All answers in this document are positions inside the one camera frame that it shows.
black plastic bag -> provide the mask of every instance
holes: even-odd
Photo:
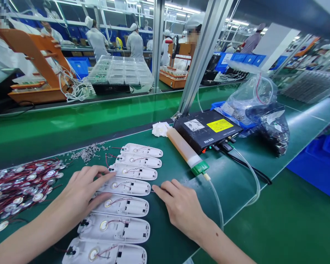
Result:
[[[278,156],[284,155],[290,139],[285,106],[280,103],[252,106],[246,116],[257,123],[256,131],[268,142]]]

green cap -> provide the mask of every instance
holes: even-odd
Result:
[[[199,174],[205,172],[207,169],[209,169],[208,163],[206,163],[205,161],[201,161],[200,163],[198,163],[197,165],[195,165],[191,169],[191,171],[193,172],[193,174],[195,176],[198,176]]]

white wall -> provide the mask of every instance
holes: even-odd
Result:
[[[253,51],[254,54],[266,55],[260,68],[268,71],[299,33],[299,30],[272,23]]]

clear plastic bag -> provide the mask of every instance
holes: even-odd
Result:
[[[284,155],[290,139],[285,117],[285,106],[280,103],[253,106],[246,110],[247,117],[258,125],[254,131],[268,142],[277,156]]]
[[[253,122],[246,116],[246,109],[276,102],[277,90],[270,78],[257,74],[242,84],[220,109],[244,125],[250,125]]]

white plastic housing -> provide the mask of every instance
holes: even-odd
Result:
[[[135,166],[144,166],[154,169],[161,167],[161,160],[150,156],[122,152],[117,157],[118,159],[116,159],[115,163],[124,163],[128,165],[132,164]]]
[[[150,184],[145,181],[115,176],[100,187],[98,191],[134,196],[146,196],[150,194]]]
[[[68,249],[75,254],[65,253],[62,264],[146,264],[147,252],[144,248],[120,243],[82,241],[74,238]]]
[[[108,200],[99,204],[92,212],[118,216],[143,217],[149,211],[149,203],[141,198],[113,194]]]
[[[134,164],[115,163],[109,166],[112,171],[116,171],[116,176],[138,179],[138,180],[155,180],[158,177],[158,173],[155,169],[135,166]]]
[[[148,240],[147,221],[109,214],[91,213],[78,227],[80,239],[139,244]]]
[[[163,152],[161,149],[148,147],[148,146],[144,146],[144,145],[133,144],[133,143],[128,143],[125,146],[123,146],[121,149],[121,153],[123,151],[130,152],[130,153],[136,153],[136,154],[140,154],[140,155],[145,155],[145,156],[151,156],[151,157],[155,157],[155,158],[160,158],[163,155]]]

